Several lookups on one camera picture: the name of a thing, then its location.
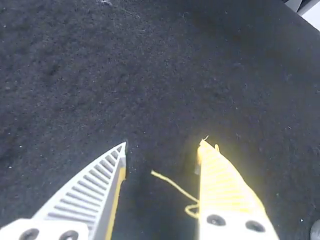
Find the yellow string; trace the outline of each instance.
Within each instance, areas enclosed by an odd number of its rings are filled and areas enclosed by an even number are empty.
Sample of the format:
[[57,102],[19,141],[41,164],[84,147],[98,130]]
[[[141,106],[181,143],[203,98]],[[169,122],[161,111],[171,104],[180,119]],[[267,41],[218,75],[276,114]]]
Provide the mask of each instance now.
[[192,217],[194,219],[198,219],[198,213],[191,211],[191,209],[196,209],[196,208],[199,208],[199,203],[185,206],[184,211],[190,217]]
[[157,173],[155,171],[151,171],[151,175],[155,176],[156,178],[159,178],[163,181],[166,181],[167,183],[171,184],[174,188],[176,188],[180,193],[182,193],[183,195],[185,195],[187,198],[191,199],[192,201],[195,201],[196,204],[192,204],[192,205],[188,205],[184,208],[184,211],[186,214],[188,214],[190,217],[197,219],[198,218],[198,214],[191,211],[191,209],[195,209],[199,207],[199,200],[196,199],[194,196],[192,196],[191,194],[189,194],[188,192],[186,192],[185,190],[183,190],[178,184],[176,184],[174,181],[172,181],[170,178],[163,176],[160,173]]

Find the black carpet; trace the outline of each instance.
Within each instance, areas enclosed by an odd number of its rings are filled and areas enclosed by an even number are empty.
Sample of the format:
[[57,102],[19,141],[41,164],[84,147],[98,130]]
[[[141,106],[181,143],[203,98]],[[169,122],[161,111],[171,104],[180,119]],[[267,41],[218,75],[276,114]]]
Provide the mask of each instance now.
[[276,0],[2,0],[0,225],[128,140],[113,239],[184,239],[201,138],[282,240],[320,218],[320,33]]

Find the dark fabric surface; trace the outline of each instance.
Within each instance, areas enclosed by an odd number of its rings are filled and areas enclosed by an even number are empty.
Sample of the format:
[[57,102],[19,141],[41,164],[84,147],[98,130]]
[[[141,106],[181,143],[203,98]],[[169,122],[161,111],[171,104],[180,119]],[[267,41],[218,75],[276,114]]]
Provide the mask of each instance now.
[[128,140],[113,239],[193,239],[201,138],[282,240],[320,218],[320,34],[276,0],[2,0],[0,224]]

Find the screw hole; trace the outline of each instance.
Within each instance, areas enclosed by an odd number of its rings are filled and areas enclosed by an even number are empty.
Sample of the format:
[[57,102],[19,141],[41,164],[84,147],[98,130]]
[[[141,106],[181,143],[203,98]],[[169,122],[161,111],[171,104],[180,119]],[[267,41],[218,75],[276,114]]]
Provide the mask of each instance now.
[[78,237],[79,234],[76,231],[70,230],[62,234],[59,240],[77,240]]
[[206,218],[206,221],[209,224],[213,224],[216,226],[225,226],[226,225],[226,221],[219,215],[210,215]]
[[35,240],[39,235],[39,230],[36,228],[31,228],[20,236],[19,240]]
[[255,231],[258,233],[263,233],[265,232],[265,228],[264,226],[262,226],[260,223],[258,223],[257,221],[247,221],[245,223],[245,226],[247,229],[251,230],[251,231]]

